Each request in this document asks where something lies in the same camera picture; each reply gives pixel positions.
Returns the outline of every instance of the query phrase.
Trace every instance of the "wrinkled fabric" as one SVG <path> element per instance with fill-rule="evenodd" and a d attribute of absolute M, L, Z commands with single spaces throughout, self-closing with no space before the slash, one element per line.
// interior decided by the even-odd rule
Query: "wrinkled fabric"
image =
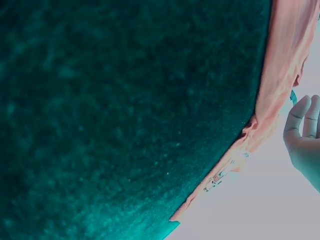
<path fill-rule="evenodd" d="M 255 114 L 243 129 L 241 137 L 229 148 L 219 163 L 203 179 L 170 221 L 183 221 L 186 210 L 200 194 L 209 179 L 228 167 L 239 152 L 254 152 L 276 127 L 282 106 L 299 85 L 304 63 L 309 55 L 320 12 L 320 0 L 274 0 L 269 37 Z M 235 171 L 242 163 L 238 162 Z"/>

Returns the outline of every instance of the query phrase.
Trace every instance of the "teal object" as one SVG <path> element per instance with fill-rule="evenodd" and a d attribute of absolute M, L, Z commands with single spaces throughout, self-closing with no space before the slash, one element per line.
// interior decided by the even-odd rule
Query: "teal object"
<path fill-rule="evenodd" d="M 290 100 L 293 103 L 293 106 L 297 104 L 297 96 L 293 90 L 291 90 Z"/>

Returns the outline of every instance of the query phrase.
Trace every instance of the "finger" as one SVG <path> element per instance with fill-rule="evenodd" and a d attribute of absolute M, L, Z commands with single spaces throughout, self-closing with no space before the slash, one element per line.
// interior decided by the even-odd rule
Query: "finger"
<path fill-rule="evenodd" d="M 299 127 L 310 106 L 310 97 L 304 96 L 290 110 L 283 131 L 283 140 L 288 149 L 291 148 L 301 137 L 299 133 Z"/>
<path fill-rule="evenodd" d="M 320 112 L 318 116 L 318 126 L 317 126 L 317 131 L 316 131 L 316 138 L 320 139 Z"/>
<path fill-rule="evenodd" d="M 320 97 L 314 95 L 311 98 L 311 107 L 304 116 L 304 125 L 302 136 L 315 139 L 317 136 L 317 127 L 320 113 Z"/>

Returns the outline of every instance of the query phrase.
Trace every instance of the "felt surface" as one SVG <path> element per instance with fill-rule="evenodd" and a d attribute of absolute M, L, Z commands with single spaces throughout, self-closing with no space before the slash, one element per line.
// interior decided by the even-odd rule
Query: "felt surface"
<path fill-rule="evenodd" d="M 254 113 L 271 0 L 0 2 L 0 239 L 163 239 Z"/>

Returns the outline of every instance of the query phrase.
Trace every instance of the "hand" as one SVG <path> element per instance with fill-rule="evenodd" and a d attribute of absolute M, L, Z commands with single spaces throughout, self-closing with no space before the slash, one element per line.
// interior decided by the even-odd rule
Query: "hand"
<path fill-rule="evenodd" d="M 302 136 L 299 127 L 304 117 Z M 320 192 L 320 97 L 302 98 L 289 112 L 283 140 L 293 166 Z"/>

